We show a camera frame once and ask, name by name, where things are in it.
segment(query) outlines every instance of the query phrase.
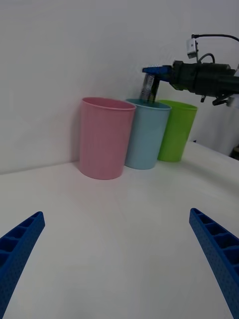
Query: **white table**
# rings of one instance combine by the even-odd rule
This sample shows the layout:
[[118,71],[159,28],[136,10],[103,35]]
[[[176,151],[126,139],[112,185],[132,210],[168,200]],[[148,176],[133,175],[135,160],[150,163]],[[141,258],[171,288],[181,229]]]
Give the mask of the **white table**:
[[46,222],[4,319],[231,319],[188,220],[197,207],[239,237],[238,181],[239,162],[194,143],[115,180],[73,163],[0,176],[0,236]]

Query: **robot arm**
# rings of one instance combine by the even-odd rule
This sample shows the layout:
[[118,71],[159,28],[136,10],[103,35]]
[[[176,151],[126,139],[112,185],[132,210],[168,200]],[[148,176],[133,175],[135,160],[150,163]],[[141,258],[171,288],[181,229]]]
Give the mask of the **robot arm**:
[[200,37],[200,35],[192,35],[192,39],[187,41],[187,49],[188,56],[190,58],[196,57],[197,63],[189,64],[175,61],[172,66],[143,68],[146,76],[140,95],[141,99],[154,102],[160,81],[169,82],[176,90],[188,90],[202,95],[201,102],[206,96],[216,97],[213,105],[226,103],[228,97],[239,93],[239,77],[234,76],[236,70],[231,69],[228,64],[201,63],[201,60],[207,55],[212,56],[214,61],[214,56],[211,53],[207,53],[198,60],[196,37]]

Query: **black cable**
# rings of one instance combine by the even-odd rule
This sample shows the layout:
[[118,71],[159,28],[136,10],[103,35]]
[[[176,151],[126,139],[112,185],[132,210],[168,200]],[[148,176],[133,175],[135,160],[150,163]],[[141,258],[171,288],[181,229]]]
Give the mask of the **black cable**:
[[200,63],[204,58],[206,58],[206,56],[210,56],[210,57],[212,58],[212,60],[213,60],[213,63],[215,63],[215,57],[214,57],[214,55],[213,55],[212,53],[206,53],[206,54],[204,54],[204,55],[198,60],[197,63]]
[[233,40],[236,40],[239,42],[239,38],[236,36],[230,35],[230,34],[192,34],[192,38],[201,38],[201,37],[206,37],[206,36],[219,36],[219,37],[224,37],[224,38],[231,38]]

